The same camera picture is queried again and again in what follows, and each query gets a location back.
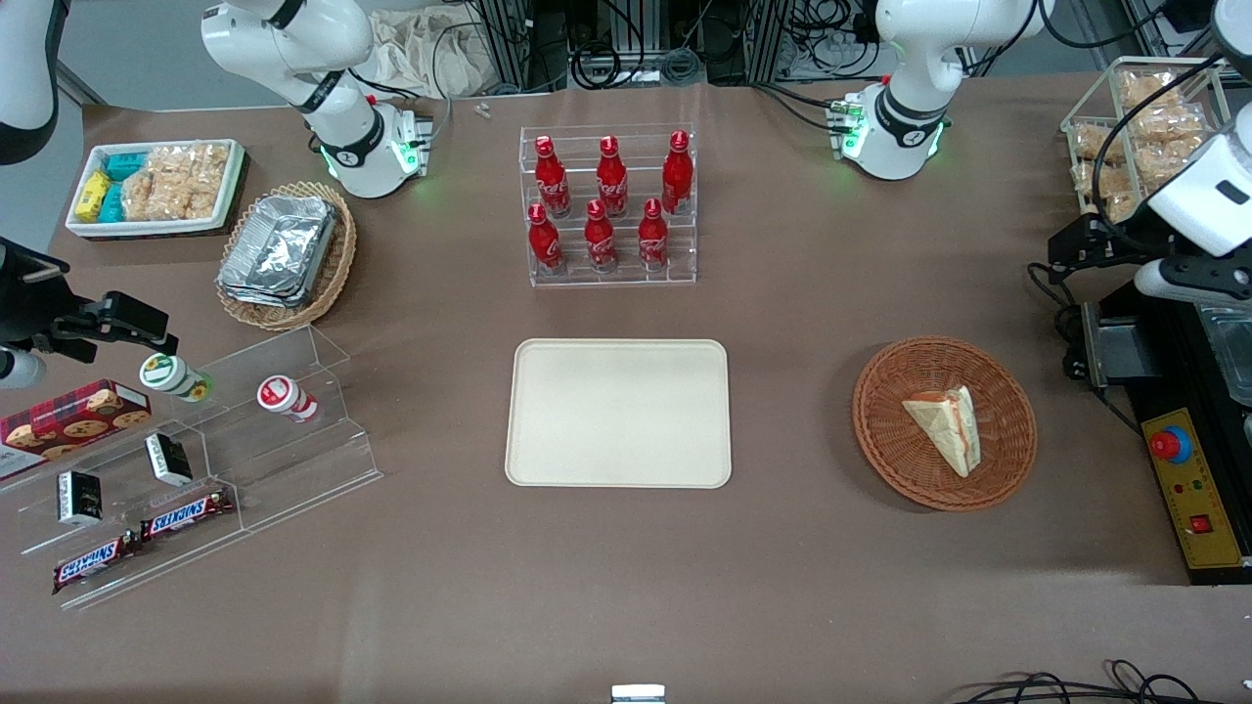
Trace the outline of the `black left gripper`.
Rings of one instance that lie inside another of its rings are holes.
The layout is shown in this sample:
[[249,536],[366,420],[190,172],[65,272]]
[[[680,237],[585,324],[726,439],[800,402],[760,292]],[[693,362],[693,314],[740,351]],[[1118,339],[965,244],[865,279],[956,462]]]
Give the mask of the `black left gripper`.
[[1048,269],[1077,272],[1112,266],[1136,266],[1136,291],[1173,291],[1163,276],[1162,261],[1173,252],[1173,236],[1112,236],[1108,241],[1103,220],[1083,213],[1050,236]]

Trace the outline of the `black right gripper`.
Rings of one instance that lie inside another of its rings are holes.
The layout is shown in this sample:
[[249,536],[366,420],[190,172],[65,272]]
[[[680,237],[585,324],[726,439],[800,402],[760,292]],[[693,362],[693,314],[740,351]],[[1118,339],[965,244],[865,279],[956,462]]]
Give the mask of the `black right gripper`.
[[95,358],[100,333],[108,342],[144,346],[175,356],[179,338],[169,332],[169,314],[121,292],[108,292],[96,303],[96,322],[76,318],[93,299],[68,286],[68,263],[1,241],[1,339],[23,351],[68,358]]

